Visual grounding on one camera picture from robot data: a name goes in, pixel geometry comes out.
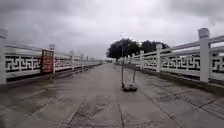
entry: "tree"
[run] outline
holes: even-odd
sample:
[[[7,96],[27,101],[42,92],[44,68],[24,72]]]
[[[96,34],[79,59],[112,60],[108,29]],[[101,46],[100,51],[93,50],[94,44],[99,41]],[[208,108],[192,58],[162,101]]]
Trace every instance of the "tree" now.
[[[133,53],[139,54],[140,46],[138,42],[132,41],[131,39],[121,39],[111,44],[107,51],[107,57],[119,59],[122,57],[122,47],[123,56],[132,55]]]
[[[145,53],[156,51],[156,45],[162,44],[162,48],[169,48],[165,43],[158,41],[144,41],[141,43],[141,46],[138,42],[132,41],[131,39],[121,39],[119,41],[111,44],[106,55],[108,58],[119,59],[122,57],[122,47],[123,47],[123,56],[128,56],[134,54],[139,54],[140,50],[144,50]]]
[[[144,50],[145,53],[156,51],[156,45],[162,44],[162,49],[169,48],[169,46],[165,43],[161,43],[158,41],[144,41],[141,44],[141,50]]]

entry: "gray sky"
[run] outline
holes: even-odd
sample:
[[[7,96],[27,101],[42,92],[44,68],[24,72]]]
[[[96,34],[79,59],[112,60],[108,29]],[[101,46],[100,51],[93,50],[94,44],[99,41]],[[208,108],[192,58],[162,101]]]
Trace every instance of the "gray sky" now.
[[[8,39],[105,58],[121,37],[175,46],[198,40],[207,27],[224,34],[223,0],[0,0]]]

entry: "concrete pavement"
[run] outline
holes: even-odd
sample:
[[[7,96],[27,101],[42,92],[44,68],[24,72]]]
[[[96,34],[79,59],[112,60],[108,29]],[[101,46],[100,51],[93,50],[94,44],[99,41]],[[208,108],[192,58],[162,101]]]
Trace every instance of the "concrete pavement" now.
[[[224,98],[137,72],[121,91],[120,67],[0,92],[0,128],[223,128]],[[125,83],[131,70],[125,69]]]

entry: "red sign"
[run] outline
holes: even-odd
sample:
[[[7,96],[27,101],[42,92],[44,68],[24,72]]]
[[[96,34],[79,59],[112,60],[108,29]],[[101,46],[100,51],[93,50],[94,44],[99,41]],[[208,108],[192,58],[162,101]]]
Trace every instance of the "red sign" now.
[[[42,50],[42,72],[53,72],[54,70],[54,53],[48,50]]]

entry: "white railing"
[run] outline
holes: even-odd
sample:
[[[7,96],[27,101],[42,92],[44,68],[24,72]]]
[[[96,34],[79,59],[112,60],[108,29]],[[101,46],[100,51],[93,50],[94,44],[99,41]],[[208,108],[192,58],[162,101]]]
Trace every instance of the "white railing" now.
[[[157,51],[141,51],[140,55],[133,54],[123,61],[141,69],[199,77],[202,82],[224,80],[224,44],[220,44],[224,42],[224,36],[210,38],[207,28],[199,29],[198,34],[199,41],[168,49],[157,44]]]
[[[32,46],[12,44],[6,40],[7,31],[0,29],[0,85],[6,84],[8,78],[15,78],[41,73],[42,50]],[[53,51],[53,72],[73,70],[87,66],[98,65],[100,60],[74,55],[74,52],[59,53],[50,45]]]

